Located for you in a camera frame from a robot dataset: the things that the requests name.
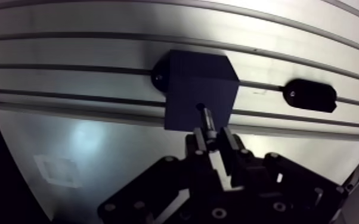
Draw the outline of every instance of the black plastic part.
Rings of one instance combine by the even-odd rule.
[[[337,107],[337,92],[327,84],[295,79],[282,88],[285,101],[292,107],[332,113]]]
[[[166,94],[168,91],[168,83],[170,78],[170,60],[169,54],[165,54],[153,67],[151,71],[151,83],[153,86]]]
[[[267,154],[263,166],[273,179],[281,173],[278,188],[309,223],[328,223],[348,197],[344,187],[278,154]]]
[[[165,157],[157,161],[103,202],[97,210],[99,217],[104,223],[117,224],[144,223],[141,219],[149,215],[156,218],[178,196],[178,163],[175,157]],[[144,206],[137,208],[136,204],[139,203]]]

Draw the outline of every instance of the screw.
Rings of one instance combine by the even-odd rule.
[[[191,214],[188,214],[186,212],[180,212],[179,217],[184,221],[188,221],[191,218]]]
[[[113,211],[114,209],[116,209],[116,206],[115,206],[114,204],[106,204],[106,205],[104,206],[104,209],[105,209],[106,211]]]
[[[337,186],[337,188],[335,188],[335,190],[337,190],[338,192],[340,192],[341,194],[344,192],[343,187],[341,186]]]
[[[287,210],[287,206],[282,202],[276,202],[273,204],[273,208],[275,211],[284,212]]]
[[[141,209],[145,207],[145,203],[143,201],[137,201],[135,204],[134,204],[134,208],[136,209]]]
[[[165,158],[165,160],[166,160],[167,162],[172,162],[172,161],[174,161],[174,158],[172,158],[171,156],[167,156],[167,157]]]
[[[215,208],[212,210],[212,216],[215,219],[223,219],[227,216],[227,211],[225,211],[225,209],[222,208]]]
[[[277,158],[278,157],[277,153],[270,153],[270,155],[272,156],[272,158]]]

